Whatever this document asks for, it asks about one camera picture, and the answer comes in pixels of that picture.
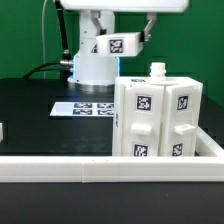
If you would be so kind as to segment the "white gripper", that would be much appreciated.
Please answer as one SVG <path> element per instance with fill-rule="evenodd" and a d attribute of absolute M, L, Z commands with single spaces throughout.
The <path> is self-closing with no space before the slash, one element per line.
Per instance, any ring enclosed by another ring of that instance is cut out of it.
<path fill-rule="evenodd" d="M 100 24 L 99 11 L 114 12 L 154 12 L 147 14 L 147 25 L 143 31 L 144 41 L 150 39 L 150 31 L 157 20 L 156 13 L 182 13 L 189 6 L 189 0 L 60 0 L 66 10 L 91 11 L 91 20 L 97 30 L 96 35 L 105 35 L 107 30 Z"/>

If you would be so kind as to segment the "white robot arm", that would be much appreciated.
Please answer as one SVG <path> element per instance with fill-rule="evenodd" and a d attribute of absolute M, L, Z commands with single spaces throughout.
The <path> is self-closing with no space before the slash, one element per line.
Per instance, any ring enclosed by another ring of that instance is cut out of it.
<path fill-rule="evenodd" d="M 113 89 L 120 73 L 120 58 L 135 57 L 150 38 L 158 13 L 182 13 L 189 0 L 59 0 L 67 11 L 79 11 L 79 50 L 68 62 L 70 87 L 104 92 Z M 115 12 L 144 12 L 143 31 L 116 33 Z"/>

